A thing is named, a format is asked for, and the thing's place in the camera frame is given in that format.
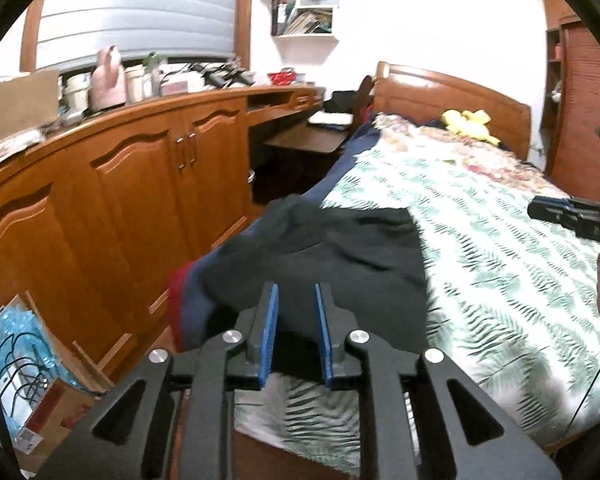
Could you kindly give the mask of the black double-breasted coat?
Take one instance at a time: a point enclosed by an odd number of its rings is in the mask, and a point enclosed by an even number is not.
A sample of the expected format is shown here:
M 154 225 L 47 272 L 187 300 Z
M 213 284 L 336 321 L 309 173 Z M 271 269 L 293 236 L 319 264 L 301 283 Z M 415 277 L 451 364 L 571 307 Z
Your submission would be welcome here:
M 428 283 L 422 244 L 405 208 L 323 208 L 300 196 L 268 205 L 250 232 L 224 244 L 201 272 L 213 304 L 207 336 L 255 306 L 267 282 L 279 292 L 273 368 L 319 382 L 315 287 L 394 348 L 427 347 Z

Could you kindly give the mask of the wooden louvered wardrobe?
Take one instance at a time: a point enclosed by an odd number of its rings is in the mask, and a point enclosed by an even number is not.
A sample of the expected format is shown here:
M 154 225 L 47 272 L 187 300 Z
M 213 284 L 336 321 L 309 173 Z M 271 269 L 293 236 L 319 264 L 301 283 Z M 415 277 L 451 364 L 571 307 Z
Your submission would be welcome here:
M 600 202 L 600 44 L 565 0 L 543 0 L 545 174 L 572 196 Z

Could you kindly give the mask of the palm leaf bedspread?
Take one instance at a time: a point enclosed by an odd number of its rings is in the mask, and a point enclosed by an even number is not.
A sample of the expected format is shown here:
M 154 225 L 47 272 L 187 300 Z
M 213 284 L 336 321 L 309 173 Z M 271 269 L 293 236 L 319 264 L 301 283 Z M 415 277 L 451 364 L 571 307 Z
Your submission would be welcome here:
M 408 210 L 428 341 L 549 446 L 600 423 L 600 245 L 531 219 L 531 197 L 452 162 L 371 148 L 320 205 Z

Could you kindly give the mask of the yellow plush toy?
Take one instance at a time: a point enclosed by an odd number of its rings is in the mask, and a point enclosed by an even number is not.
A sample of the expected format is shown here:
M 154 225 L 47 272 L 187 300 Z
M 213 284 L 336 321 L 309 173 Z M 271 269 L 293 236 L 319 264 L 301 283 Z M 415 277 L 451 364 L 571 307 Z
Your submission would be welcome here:
M 447 110 L 441 115 L 445 129 L 456 136 L 468 138 L 499 146 L 501 141 L 492 136 L 488 128 L 491 117 L 484 110 L 471 112 L 470 110 Z

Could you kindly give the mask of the floral quilt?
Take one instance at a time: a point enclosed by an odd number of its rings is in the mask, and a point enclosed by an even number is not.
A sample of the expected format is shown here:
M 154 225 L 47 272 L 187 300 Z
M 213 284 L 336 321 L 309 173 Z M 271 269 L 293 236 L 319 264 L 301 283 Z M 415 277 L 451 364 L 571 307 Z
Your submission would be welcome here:
M 406 153 L 426 162 L 446 162 L 533 195 L 568 196 L 530 162 L 523 162 L 512 152 L 489 142 L 445 129 L 416 126 L 396 114 L 376 114 L 368 125 L 380 132 L 377 146 L 383 151 Z

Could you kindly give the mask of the wooden headboard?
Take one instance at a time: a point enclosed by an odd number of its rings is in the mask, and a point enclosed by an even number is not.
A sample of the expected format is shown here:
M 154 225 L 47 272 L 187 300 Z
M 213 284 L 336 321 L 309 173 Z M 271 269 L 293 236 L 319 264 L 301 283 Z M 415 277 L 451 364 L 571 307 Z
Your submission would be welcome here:
M 380 61 L 375 75 L 374 110 L 411 117 L 421 124 L 447 110 L 484 110 L 491 117 L 490 133 L 519 159 L 528 156 L 530 107 L 465 79 Z

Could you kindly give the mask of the wooden desk cabinet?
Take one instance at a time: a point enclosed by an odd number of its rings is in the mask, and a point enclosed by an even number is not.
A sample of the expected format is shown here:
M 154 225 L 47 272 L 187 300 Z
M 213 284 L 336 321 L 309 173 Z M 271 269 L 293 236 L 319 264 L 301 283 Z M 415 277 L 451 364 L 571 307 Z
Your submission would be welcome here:
M 102 115 L 0 169 L 0 307 L 30 296 L 118 379 L 163 333 L 173 271 L 250 225 L 249 133 L 315 110 L 309 86 L 206 91 Z

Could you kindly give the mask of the dark wooden chair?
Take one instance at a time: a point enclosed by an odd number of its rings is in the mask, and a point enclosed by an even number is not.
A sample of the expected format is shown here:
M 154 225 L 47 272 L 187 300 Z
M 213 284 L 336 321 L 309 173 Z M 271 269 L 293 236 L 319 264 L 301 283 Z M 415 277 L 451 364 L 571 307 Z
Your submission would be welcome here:
M 366 110 L 372 104 L 374 78 L 365 76 L 358 90 L 332 92 L 332 96 L 323 107 L 309 117 L 310 127 L 325 128 L 337 132 L 355 132 L 362 125 Z

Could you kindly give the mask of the red basket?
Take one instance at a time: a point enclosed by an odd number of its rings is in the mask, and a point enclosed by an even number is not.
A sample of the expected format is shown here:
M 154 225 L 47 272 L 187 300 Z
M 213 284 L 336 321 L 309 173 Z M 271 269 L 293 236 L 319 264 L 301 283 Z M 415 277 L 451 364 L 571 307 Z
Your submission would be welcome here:
M 268 73 L 268 80 L 272 86 L 289 86 L 296 82 L 297 74 L 293 70 L 281 70 L 280 72 Z

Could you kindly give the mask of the grey window blind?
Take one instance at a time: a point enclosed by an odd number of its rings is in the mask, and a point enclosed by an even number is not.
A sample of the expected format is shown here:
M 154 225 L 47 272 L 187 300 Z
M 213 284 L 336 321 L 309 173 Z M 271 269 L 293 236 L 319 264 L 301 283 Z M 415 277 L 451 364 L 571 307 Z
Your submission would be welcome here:
M 36 65 L 73 70 L 110 46 L 126 60 L 150 52 L 226 58 L 235 11 L 236 0 L 44 0 Z

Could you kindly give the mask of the white wall shelf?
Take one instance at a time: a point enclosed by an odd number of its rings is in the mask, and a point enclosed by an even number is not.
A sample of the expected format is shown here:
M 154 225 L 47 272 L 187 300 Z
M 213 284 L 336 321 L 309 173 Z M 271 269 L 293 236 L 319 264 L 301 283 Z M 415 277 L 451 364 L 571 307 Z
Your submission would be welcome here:
M 277 47 L 336 44 L 341 0 L 264 0 Z

